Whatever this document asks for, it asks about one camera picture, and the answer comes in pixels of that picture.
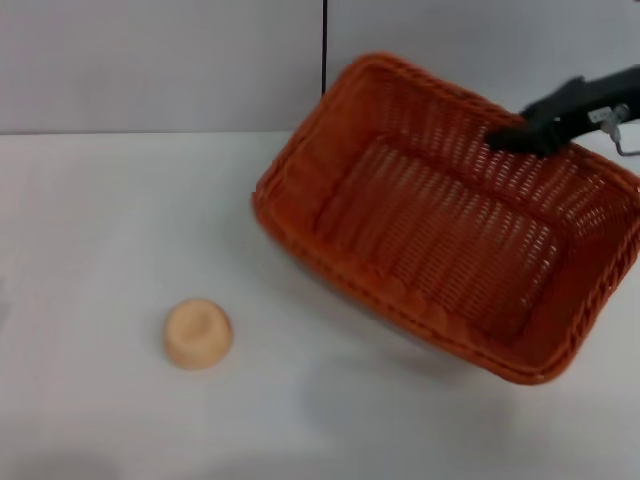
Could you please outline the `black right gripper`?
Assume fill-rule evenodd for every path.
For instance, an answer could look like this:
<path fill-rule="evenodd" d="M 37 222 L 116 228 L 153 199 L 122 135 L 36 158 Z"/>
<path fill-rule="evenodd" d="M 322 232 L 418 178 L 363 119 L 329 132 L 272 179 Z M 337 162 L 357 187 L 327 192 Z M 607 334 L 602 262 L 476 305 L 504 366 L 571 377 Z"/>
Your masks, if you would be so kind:
<path fill-rule="evenodd" d="M 601 131 L 621 137 L 621 125 L 639 119 L 639 66 L 597 79 L 569 79 L 556 90 L 524 107 L 523 124 L 501 127 L 486 134 L 493 151 L 548 157 L 574 137 Z"/>

